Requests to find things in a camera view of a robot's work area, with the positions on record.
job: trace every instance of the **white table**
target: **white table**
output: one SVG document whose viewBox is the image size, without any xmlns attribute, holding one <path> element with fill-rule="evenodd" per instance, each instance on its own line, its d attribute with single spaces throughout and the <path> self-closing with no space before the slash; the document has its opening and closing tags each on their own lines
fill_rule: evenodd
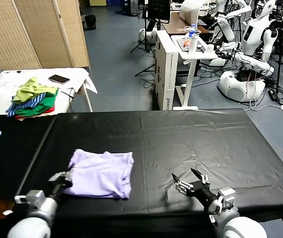
<svg viewBox="0 0 283 238">
<path fill-rule="evenodd" d="M 17 70 L 1 71 L 0 75 L 6 74 L 9 72 L 17 72 Z M 67 82 L 66 84 L 59 84 L 59 83 L 54 83 L 54 82 L 49 81 L 48 78 L 55 74 L 60 75 L 62 77 L 69 78 L 70 81 Z M 81 88 L 82 95 L 84 97 L 85 105 L 87 106 L 87 109 L 90 112 L 93 111 L 86 89 L 89 89 L 95 93 L 97 93 L 97 90 L 91 78 L 89 77 L 88 72 L 85 69 L 83 68 L 51 68 L 51 69 L 21 70 L 21 73 L 19 76 L 19 80 L 20 80 L 19 82 L 27 82 L 31 77 L 38 78 L 38 81 L 40 84 L 59 88 L 59 92 L 57 94 L 56 101 L 55 101 L 54 114 L 66 113 L 70 105 L 70 102 L 72 100 L 71 97 L 73 97 L 80 88 Z M 15 87 L 13 90 L 11 87 L 10 89 L 8 88 L 8 91 L 10 91 L 8 95 L 2 96 L 0 98 L 0 115 L 7 114 L 6 110 L 11 105 L 12 96 L 15 95 L 15 92 L 13 91 L 16 91 L 16 88 L 17 87 Z"/>
<path fill-rule="evenodd" d="M 172 41 L 174 42 L 175 46 L 177 47 L 179 51 L 180 57 L 186 62 L 191 63 L 189 74 L 187 76 L 184 94 L 182 92 L 181 86 L 175 87 L 177 95 L 179 96 L 179 99 L 181 101 L 181 107 L 173 107 L 173 110 L 198 110 L 197 106 L 188 106 L 188 101 L 189 101 L 194 73 L 195 73 L 196 62 L 197 60 L 216 59 L 218 56 L 217 54 L 215 54 L 215 51 L 212 51 L 212 52 L 206 51 L 206 49 L 208 48 L 208 45 L 200 37 L 198 37 L 198 45 L 199 44 L 201 45 L 203 52 L 196 51 L 192 54 L 189 54 L 188 52 L 184 52 L 177 42 L 178 39 L 183 39 L 184 36 L 185 35 L 171 36 Z"/>
</svg>

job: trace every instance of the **table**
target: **table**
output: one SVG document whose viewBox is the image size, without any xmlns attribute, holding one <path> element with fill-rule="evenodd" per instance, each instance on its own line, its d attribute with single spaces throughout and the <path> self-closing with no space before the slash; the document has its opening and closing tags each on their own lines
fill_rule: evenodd
<svg viewBox="0 0 283 238">
<path fill-rule="evenodd" d="M 187 22 L 180 17 L 178 12 L 172 12 L 170 15 L 170 23 L 162 24 L 167 33 L 171 35 L 185 35 L 184 31 L 178 31 L 178 29 L 182 29 L 185 26 L 188 26 Z M 197 27 L 202 34 L 208 34 L 209 31 L 206 30 L 203 26 Z"/>
<path fill-rule="evenodd" d="M 24 122 L 0 116 L 0 218 L 12 207 L 55 116 Z"/>
<path fill-rule="evenodd" d="M 199 62 L 200 60 L 210 60 L 210 59 L 216 59 L 218 56 L 215 54 L 215 51 L 212 52 L 200 52 L 200 51 L 196 51 L 192 54 L 189 54 L 189 52 L 184 52 L 180 45 L 178 44 L 177 40 L 178 39 L 183 39 L 184 36 L 180 36 L 180 35 L 176 35 L 176 36 L 171 36 L 171 39 L 173 41 L 173 43 L 175 44 L 176 48 L 178 49 L 179 55 L 183 60 L 188 60 L 190 61 L 190 69 L 189 69 L 189 73 L 187 76 L 187 80 L 186 80 L 186 86 L 185 86 L 185 90 L 184 90 L 184 94 L 182 92 L 181 87 L 182 86 L 176 86 L 176 92 L 177 95 L 179 96 L 179 99 L 181 101 L 181 107 L 173 107 L 173 110 L 197 110 L 198 107 L 197 106 L 188 106 L 188 101 L 189 101 L 189 97 L 190 97 L 190 92 L 191 92 L 191 88 L 192 88 L 192 84 L 193 84 L 193 78 L 195 75 L 195 71 L 197 72 L 197 62 Z M 198 37 L 198 43 L 202 45 L 202 49 L 206 50 L 208 45 L 200 38 Z"/>
<path fill-rule="evenodd" d="M 86 89 L 89 89 L 95 93 L 97 93 L 97 90 L 95 88 L 93 81 L 89 77 L 88 72 L 85 69 L 83 68 L 52 68 L 52 69 L 33 69 L 33 70 L 20 70 L 20 71 L 21 71 L 20 73 L 21 76 L 19 77 L 19 80 L 21 82 L 26 82 L 31 77 L 37 77 L 39 80 L 39 83 L 41 84 L 60 88 L 60 92 L 58 93 L 56 102 L 55 102 L 55 114 L 66 113 L 70 105 L 70 102 L 72 101 L 71 97 L 73 97 L 80 88 L 83 93 L 83 97 L 84 97 L 85 105 L 87 106 L 87 109 L 90 112 L 93 111 Z M 9 72 L 13 73 L 13 72 L 17 72 L 17 70 L 2 71 L 0 72 L 0 74 L 4 75 Z M 69 78 L 70 81 L 67 82 L 66 84 L 59 84 L 59 83 L 54 83 L 54 82 L 49 81 L 48 78 L 54 74 Z M 15 91 L 13 92 L 13 95 L 8 94 L 0 98 L 0 115 L 6 114 L 6 110 L 11 105 L 11 97 L 14 95 L 15 95 Z"/>
<path fill-rule="evenodd" d="M 283 162 L 242 109 L 59 114 L 20 194 L 47 191 L 77 148 L 132 151 L 132 192 L 128 200 L 65 195 L 54 224 L 62 234 L 179 233 L 209 224 L 202 205 L 173 185 L 172 172 L 195 181 L 191 167 L 209 176 L 213 192 L 234 188 L 241 215 L 283 217 Z"/>
</svg>

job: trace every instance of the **folded purple shirt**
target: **folded purple shirt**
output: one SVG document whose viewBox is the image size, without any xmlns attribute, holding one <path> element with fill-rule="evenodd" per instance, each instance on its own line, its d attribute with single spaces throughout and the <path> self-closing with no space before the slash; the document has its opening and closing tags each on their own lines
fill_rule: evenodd
<svg viewBox="0 0 283 238">
<path fill-rule="evenodd" d="M 69 165 L 73 186 L 64 193 L 106 198 L 129 198 L 132 152 L 95 154 L 75 150 Z"/>
</svg>

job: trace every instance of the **pile of clothes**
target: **pile of clothes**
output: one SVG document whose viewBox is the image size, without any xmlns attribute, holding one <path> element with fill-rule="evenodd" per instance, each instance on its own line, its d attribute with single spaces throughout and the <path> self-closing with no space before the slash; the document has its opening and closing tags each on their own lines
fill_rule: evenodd
<svg viewBox="0 0 283 238">
<path fill-rule="evenodd" d="M 37 78 L 30 78 L 17 90 L 12 104 L 7 109 L 8 117 L 23 120 L 29 117 L 45 116 L 54 111 L 58 89 L 38 83 Z"/>
</svg>

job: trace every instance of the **gray floor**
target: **gray floor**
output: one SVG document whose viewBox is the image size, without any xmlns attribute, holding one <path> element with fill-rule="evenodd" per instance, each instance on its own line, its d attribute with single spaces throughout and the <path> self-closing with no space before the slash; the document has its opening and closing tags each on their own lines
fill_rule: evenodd
<svg viewBox="0 0 283 238">
<path fill-rule="evenodd" d="M 85 14 L 96 16 L 97 29 L 86 31 L 86 42 L 91 61 L 90 75 L 99 91 L 98 95 L 89 93 L 95 112 L 139 111 L 151 110 L 151 89 L 144 89 L 145 81 L 153 79 L 151 73 L 134 77 L 134 74 L 153 63 L 150 54 L 130 50 L 137 44 L 138 31 L 143 21 L 138 23 L 136 17 L 120 14 L 119 7 L 95 7 L 83 9 Z M 186 78 L 177 78 L 177 82 L 185 82 Z M 212 78 L 201 79 L 197 84 L 209 82 Z M 216 88 L 217 82 L 198 88 L 192 88 L 189 105 L 197 105 L 201 109 L 244 108 L 247 106 L 223 97 Z M 283 87 L 283 67 L 281 73 Z M 268 95 L 261 105 L 272 104 Z M 77 96 L 72 102 L 75 112 L 86 112 L 83 100 Z M 248 111 L 248 116 L 255 123 L 263 136 L 271 144 L 283 160 L 283 111 L 267 107 L 258 112 Z M 281 220 L 263 223 L 269 238 L 283 238 Z"/>
</svg>

